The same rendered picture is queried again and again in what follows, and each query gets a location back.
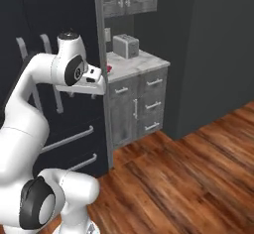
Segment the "grey base cupboard door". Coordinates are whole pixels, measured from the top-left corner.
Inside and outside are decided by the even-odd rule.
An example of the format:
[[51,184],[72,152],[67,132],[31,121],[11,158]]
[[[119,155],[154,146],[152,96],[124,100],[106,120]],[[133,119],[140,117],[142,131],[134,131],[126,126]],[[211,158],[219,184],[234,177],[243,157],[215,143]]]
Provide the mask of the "grey base cupboard door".
[[134,141],[136,120],[132,96],[122,96],[110,101],[110,119],[112,143],[115,149]]

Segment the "silver toaster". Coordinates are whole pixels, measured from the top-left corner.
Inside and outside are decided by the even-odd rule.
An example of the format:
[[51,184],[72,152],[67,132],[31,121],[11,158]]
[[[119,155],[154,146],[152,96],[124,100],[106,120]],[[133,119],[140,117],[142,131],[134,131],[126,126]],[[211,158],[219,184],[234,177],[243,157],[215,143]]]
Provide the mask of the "silver toaster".
[[139,40],[126,34],[113,37],[113,52],[125,59],[139,55]]

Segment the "grey tall side panel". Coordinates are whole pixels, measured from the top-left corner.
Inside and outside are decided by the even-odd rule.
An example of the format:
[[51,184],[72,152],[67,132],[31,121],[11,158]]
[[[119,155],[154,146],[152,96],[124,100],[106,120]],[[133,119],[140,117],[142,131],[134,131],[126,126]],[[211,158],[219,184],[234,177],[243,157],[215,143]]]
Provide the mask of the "grey tall side panel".
[[[107,59],[106,59],[106,44],[105,44],[105,33],[104,33],[104,16],[103,16],[103,1],[94,0],[96,9],[96,21],[97,21],[97,37],[98,37],[98,48],[100,58],[100,68],[105,79],[107,86]],[[108,168],[113,168],[113,145],[111,142],[112,136],[110,131],[110,108],[109,108],[109,94],[106,89],[106,93],[103,96],[104,106],[104,118],[105,118],[105,133],[106,133],[106,145],[107,145],[107,157],[108,157]]]

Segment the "black fridge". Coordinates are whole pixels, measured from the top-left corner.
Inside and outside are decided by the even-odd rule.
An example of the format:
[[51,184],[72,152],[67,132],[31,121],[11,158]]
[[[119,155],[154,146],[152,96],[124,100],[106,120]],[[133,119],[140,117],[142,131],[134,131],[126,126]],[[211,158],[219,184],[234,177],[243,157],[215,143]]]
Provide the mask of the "black fridge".
[[[17,43],[23,39],[29,53],[42,53],[41,34],[49,37],[52,52],[57,36],[72,31],[81,35],[86,60],[100,66],[95,0],[0,0],[0,115],[4,101],[23,64]],[[99,177],[107,173],[107,146],[103,98],[63,92],[63,112],[57,111],[54,88],[37,86],[43,113],[50,124],[49,145],[83,132],[84,137],[39,155],[33,173],[46,168],[70,169],[87,160],[82,173]]]

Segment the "grey drawer front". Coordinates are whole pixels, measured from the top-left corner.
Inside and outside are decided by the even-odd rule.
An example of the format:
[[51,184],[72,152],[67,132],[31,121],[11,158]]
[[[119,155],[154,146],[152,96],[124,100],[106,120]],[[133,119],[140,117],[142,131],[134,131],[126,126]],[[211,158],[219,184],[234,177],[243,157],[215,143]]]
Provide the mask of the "grey drawer front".
[[[163,117],[163,111],[144,116],[141,120],[138,121],[138,137],[143,137],[160,130],[163,127]],[[154,122],[159,122],[160,125],[152,130],[145,131],[145,126],[153,125]]]
[[[154,104],[156,101],[158,102],[161,101],[162,104],[160,106],[157,106],[149,110],[145,108],[146,104],[151,105],[151,104]],[[142,95],[138,100],[138,113],[140,115],[148,115],[151,113],[162,111],[164,109],[164,103],[165,103],[165,96],[161,91],[155,90],[155,91],[147,92],[144,95]]]
[[[151,90],[161,89],[166,83],[167,74],[168,74],[168,69],[166,67],[160,68],[160,69],[155,69],[150,72],[145,72],[145,73],[141,74],[140,81],[139,81],[139,91],[141,93],[146,93]],[[161,78],[163,80],[163,82],[158,83],[153,86],[147,86],[147,83],[146,83],[147,81],[154,81],[157,78]]]
[[[128,87],[128,91],[116,94],[115,89],[121,89],[122,87]],[[138,83],[136,77],[129,77],[118,81],[113,81],[109,84],[109,97],[111,100],[118,100],[123,98],[130,98],[137,95]]]

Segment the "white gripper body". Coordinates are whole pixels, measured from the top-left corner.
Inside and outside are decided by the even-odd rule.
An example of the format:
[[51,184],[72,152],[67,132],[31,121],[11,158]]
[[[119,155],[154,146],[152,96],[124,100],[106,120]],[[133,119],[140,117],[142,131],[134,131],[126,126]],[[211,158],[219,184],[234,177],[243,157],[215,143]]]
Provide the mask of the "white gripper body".
[[82,79],[73,86],[57,85],[57,90],[71,93],[104,95],[106,83],[103,77],[100,77],[97,82],[86,82]]

